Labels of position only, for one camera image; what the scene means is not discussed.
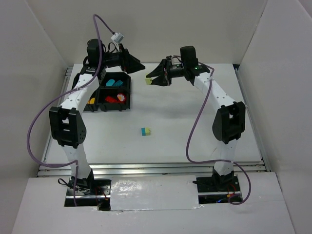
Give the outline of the red long lego brick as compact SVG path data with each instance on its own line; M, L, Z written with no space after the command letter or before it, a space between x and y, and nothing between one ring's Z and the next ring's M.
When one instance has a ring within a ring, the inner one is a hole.
M108 103L118 103L118 100L116 100L115 98L111 97L111 96L107 96L105 98L105 101Z

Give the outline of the red flower print lego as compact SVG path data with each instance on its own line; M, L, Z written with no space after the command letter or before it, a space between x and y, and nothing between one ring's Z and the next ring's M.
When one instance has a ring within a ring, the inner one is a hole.
M119 93L117 95L117 98L120 102L125 102L126 101L126 95L124 95L123 93Z

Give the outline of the light green square lego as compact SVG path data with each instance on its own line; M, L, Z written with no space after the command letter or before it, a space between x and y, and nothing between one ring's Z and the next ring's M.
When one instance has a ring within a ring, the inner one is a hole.
M151 78L146 78L145 82L147 85L151 85L152 84L152 79Z

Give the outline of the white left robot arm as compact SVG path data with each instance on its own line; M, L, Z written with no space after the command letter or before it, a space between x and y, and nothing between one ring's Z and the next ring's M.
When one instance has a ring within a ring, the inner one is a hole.
M123 73L131 74L145 69L140 60L132 56L122 43L114 53L106 52L101 41L91 39L87 43L87 57L81 71L76 75L71 93L58 107L51 107L49 119L52 138L64 150L71 163L72 188L92 189L94 174L84 150L87 129L82 113L91 95L100 87L106 68L120 67Z

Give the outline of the yellow oval lego brick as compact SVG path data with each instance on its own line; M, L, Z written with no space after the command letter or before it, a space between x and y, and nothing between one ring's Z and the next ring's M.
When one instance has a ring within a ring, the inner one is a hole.
M94 104L95 103L95 98L91 98L89 99L89 101L87 102L87 104Z

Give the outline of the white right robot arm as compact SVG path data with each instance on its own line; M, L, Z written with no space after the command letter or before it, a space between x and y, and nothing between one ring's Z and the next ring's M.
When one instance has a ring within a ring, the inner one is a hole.
M213 185L224 189L234 180L233 159L237 142L245 131L245 104L231 98L213 79L213 69L198 61L194 46L180 48L179 64L173 64L172 59L172 56L163 59L146 75L146 83L170 86L173 78L184 77L205 95L204 103L210 103L215 113L212 132L219 148L219 156L213 160Z

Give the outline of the teal and green lego block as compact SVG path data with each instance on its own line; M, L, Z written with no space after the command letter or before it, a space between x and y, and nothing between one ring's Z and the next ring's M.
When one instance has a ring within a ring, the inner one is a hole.
M149 136L151 134L150 128L144 127L141 128L141 135L142 136Z

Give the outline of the teal oval lego brick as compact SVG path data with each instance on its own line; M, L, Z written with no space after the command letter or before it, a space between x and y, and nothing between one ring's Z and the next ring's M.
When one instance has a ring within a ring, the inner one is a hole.
M106 82L106 86L113 86L115 83L115 80L114 79L110 79Z

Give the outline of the teal long lego brick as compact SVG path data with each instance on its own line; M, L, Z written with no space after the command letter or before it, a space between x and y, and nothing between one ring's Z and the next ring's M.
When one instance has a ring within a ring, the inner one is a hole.
M123 81L118 80L113 84L113 86L121 86L122 84L123 84Z

